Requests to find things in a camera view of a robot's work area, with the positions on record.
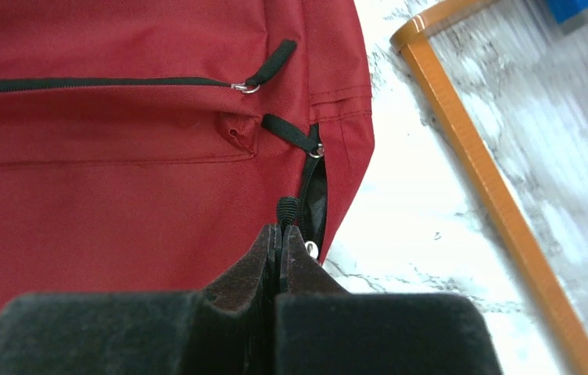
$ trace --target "blue object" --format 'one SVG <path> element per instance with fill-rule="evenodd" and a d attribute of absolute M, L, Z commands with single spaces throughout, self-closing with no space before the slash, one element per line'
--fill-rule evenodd
<path fill-rule="evenodd" d="M 588 23 L 588 0 L 547 0 L 547 4 L 565 33 Z"/>

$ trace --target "stitching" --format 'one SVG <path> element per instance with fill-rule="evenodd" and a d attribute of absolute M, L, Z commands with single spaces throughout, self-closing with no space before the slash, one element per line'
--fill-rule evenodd
<path fill-rule="evenodd" d="M 266 28 L 266 32 L 267 32 L 267 39 L 266 39 L 266 45 L 264 46 L 264 53 L 266 54 L 266 57 L 264 58 L 264 61 L 266 61 L 266 59 L 268 59 L 269 57 L 269 35 L 271 35 L 271 33 L 269 33 L 269 19 L 267 17 L 267 2 L 268 0 L 264 0 L 262 1 L 262 12 L 264 13 L 264 27 Z"/>
<path fill-rule="evenodd" d="M 307 99 L 308 103 L 306 103 L 306 107 L 308 108 L 308 113 L 305 114 L 306 117 L 310 116 L 310 110 L 309 108 L 313 105 L 313 101 L 312 101 L 312 94 L 310 93 L 310 49 L 308 48 L 308 27 L 310 26 L 309 23 L 307 22 L 308 19 L 306 18 L 306 12 L 307 12 L 307 7 L 306 5 L 308 4 L 307 2 L 299 2 L 300 7 L 300 16 L 301 19 L 303 20 L 303 29 L 302 29 L 302 42 L 299 43 L 296 47 L 298 48 L 302 48 L 302 45 L 305 45 L 305 51 L 301 51 L 300 53 L 303 54 L 302 60 L 305 62 L 304 66 L 304 72 L 303 74 L 305 75 L 304 77 L 304 84 L 305 84 L 305 91 L 303 92 L 303 98 Z"/>
<path fill-rule="evenodd" d="M 349 87 L 339 88 L 339 89 L 336 89 L 336 90 L 315 92 L 315 93 L 311 94 L 311 96 L 317 96 L 317 95 L 322 95 L 322 94 L 330 94 L 330 93 L 334 93 L 334 92 L 346 91 L 346 90 L 350 90 L 352 88 L 370 88 L 370 89 L 372 89 L 372 86 L 369 85 L 369 84 L 359 84 L 357 86 L 349 86 Z"/>
<path fill-rule="evenodd" d="M 354 95 L 348 96 L 345 98 L 318 98 L 316 102 L 310 102 L 311 107 L 318 107 L 324 104 L 332 104 L 332 103 L 339 103 L 339 102 L 348 102 L 354 99 L 372 99 L 372 95 Z"/>
<path fill-rule="evenodd" d="M 244 155 L 228 155 L 218 156 L 216 158 L 204 159 L 165 159 L 165 160 L 124 160 L 124 161 L 60 161 L 60 162 L 26 162 L 23 165 L 0 164 L 0 170 L 27 170 L 37 168 L 53 168 L 53 167 L 93 167 L 93 166 L 151 166 L 151 165 L 185 165 L 185 164 L 211 164 L 211 163 L 233 163 L 243 160 L 249 160 L 255 157 L 255 153 Z"/>
<path fill-rule="evenodd" d="M 372 114 L 372 111 L 356 111 L 356 112 L 343 113 L 342 115 L 338 115 L 338 116 L 320 117 L 313 122 L 315 123 L 317 121 L 342 120 L 347 117 L 366 116 L 366 115 L 371 115 L 371 114 Z"/>

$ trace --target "black fabric zipper pull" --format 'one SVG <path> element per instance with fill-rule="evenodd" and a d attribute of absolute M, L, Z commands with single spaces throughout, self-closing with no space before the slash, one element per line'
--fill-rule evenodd
<path fill-rule="evenodd" d="M 262 67 L 257 70 L 252 77 L 246 80 L 245 85 L 250 87 L 259 87 L 275 77 L 280 69 L 289 60 L 289 56 L 296 50 L 296 42 L 285 39 L 280 43 L 278 48 L 267 58 Z"/>
<path fill-rule="evenodd" d="M 280 117 L 274 115 L 264 115 L 262 127 L 298 148 L 308 153 L 308 156 L 319 159 L 324 157 L 324 145 L 308 137 L 298 127 Z"/>

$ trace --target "metal ring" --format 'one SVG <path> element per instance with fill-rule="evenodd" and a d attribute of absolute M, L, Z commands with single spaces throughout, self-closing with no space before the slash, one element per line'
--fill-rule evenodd
<path fill-rule="evenodd" d="M 316 152 L 317 152 L 316 154 L 314 154 L 312 152 L 308 152 L 308 156 L 313 159 L 323 158 L 324 157 L 324 145 L 321 143 L 318 144 Z"/>
<path fill-rule="evenodd" d="M 306 251 L 308 251 L 308 255 L 310 255 L 312 258 L 319 258 L 319 248 L 317 247 L 317 244 L 315 244 L 314 242 L 306 242 Z"/>
<path fill-rule="evenodd" d="M 251 88 L 247 84 L 232 84 L 230 87 L 235 90 L 239 90 L 243 94 L 252 94 L 254 92 L 257 92 L 257 90 L 259 90 L 261 86 L 257 85 Z"/>

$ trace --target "zipper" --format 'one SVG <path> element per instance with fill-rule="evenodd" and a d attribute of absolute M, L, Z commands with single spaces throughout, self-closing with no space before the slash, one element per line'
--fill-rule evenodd
<path fill-rule="evenodd" d="M 326 226 L 326 213 L 327 210 L 324 208 L 321 216 L 321 220 L 315 230 L 313 223 L 313 217 L 310 213 L 310 190 L 315 175 L 318 170 L 322 167 L 325 168 L 324 164 L 324 146 L 321 143 L 319 137 L 319 125 L 315 124 L 310 127 L 310 134 L 308 138 L 317 145 L 315 152 L 308 152 L 306 163 L 303 167 L 303 183 L 301 184 L 301 192 L 299 193 L 299 199 L 301 201 L 301 210 L 299 211 L 299 229 L 305 242 L 312 241 L 314 244 L 321 248 L 321 240 L 324 237 L 324 228 Z"/>
<path fill-rule="evenodd" d="M 297 224 L 303 240 L 313 242 L 317 248 L 321 248 L 326 228 L 328 186 L 326 184 L 324 145 L 319 136 L 319 124 L 312 125 L 310 134 L 305 135 L 293 124 L 279 117 L 266 115 L 262 120 L 262 127 L 307 153 L 303 166 L 303 182 L 299 193 Z M 323 204 L 324 208 L 318 218 L 313 218 L 312 206 L 320 204 Z"/>
<path fill-rule="evenodd" d="M 289 60 L 296 49 L 296 42 L 285 39 L 267 58 L 255 74 L 240 84 L 231 84 L 205 77 L 165 77 L 165 78 L 25 78 L 0 80 L 0 93 L 50 90 L 57 88 L 86 88 L 98 86 L 214 86 L 230 88 L 243 94 L 253 94 L 260 90 Z"/>

